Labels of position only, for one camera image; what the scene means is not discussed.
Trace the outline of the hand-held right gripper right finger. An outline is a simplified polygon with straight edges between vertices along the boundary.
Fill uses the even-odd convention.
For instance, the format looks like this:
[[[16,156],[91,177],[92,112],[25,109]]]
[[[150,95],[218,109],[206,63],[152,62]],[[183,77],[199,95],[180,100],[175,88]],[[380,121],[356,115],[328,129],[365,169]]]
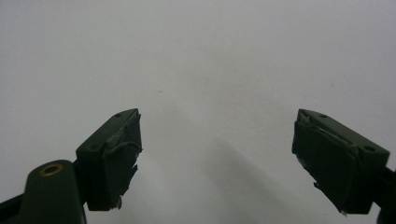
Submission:
[[[300,109],[292,153],[338,211],[367,214],[373,203],[390,210],[389,152],[337,120]]]

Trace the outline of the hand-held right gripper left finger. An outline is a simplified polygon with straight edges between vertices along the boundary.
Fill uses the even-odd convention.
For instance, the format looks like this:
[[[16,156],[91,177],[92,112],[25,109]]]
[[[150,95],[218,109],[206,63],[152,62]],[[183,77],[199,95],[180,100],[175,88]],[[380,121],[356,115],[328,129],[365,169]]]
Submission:
[[[140,118],[137,108],[119,112],[78,147],[76,164],[91,211],[121,207],[143,150]]]

